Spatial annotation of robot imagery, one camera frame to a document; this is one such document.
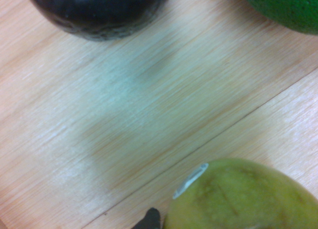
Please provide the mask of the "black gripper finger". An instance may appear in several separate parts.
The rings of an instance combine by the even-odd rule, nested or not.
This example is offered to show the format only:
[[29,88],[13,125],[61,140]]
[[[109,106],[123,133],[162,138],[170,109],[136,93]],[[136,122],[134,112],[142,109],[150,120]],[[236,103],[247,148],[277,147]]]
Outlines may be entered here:
[[156,208],[148,209],[145,216],[132,229],[161,229],[159,210]]

